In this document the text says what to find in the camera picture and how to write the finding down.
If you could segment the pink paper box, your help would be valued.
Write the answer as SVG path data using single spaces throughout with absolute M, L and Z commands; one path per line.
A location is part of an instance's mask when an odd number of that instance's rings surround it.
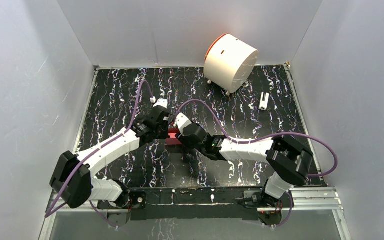
M 182 143 L 180 140 L 176 137 L 176 134 L 180 133 L 180 130 L 178 128 L 170 128 L 168 130 L 168 138 L 166 139 L 166 144 L 168 146 L 181 146 Z

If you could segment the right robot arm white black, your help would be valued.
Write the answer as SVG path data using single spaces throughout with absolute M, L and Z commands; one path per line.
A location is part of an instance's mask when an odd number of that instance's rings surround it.
M 175 137 L 188 149 L 196 150 L 213 161 L 247 160 L 270 165 L 274 174 L 259 195 L 245 195 L 238 204 L 246 208 L 275 207 L 282 196 L 307 181 L 313 152 L 291 135 L 270 137 L 258 142 L 229 140 L 224 135 L 210 135 L 199 124 L 191 123 Z

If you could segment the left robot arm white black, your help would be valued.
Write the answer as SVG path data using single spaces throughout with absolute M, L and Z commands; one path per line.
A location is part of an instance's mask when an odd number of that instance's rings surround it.
M 58 159 L 50 180 L 58 199 L 71 209 L 88 201 L 108 201 L 124 208 L 130 201 L 130 191 L 119 180 L 96 179 L 107 165 L 155 140 L 169 136 L 167 101 L 160 99 L 150 113 L 134 119 L 130 129 L 123 128 L 107 140 L 81 152 L 66 151 Z

